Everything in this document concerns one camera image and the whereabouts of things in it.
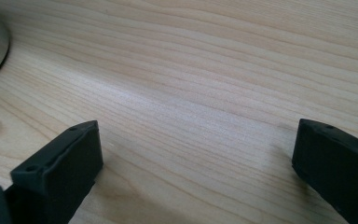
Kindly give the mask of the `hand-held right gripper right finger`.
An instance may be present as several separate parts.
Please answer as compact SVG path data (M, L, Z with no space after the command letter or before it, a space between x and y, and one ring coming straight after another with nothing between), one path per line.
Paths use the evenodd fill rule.
M296 174L350 224L358 224L358 138L310 119L298 123Z

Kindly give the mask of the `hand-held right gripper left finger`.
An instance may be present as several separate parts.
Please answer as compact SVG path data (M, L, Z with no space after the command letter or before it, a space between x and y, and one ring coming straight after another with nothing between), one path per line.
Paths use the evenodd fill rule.
M98 122L77 124L10 172L15 224L68 224L103 168Z

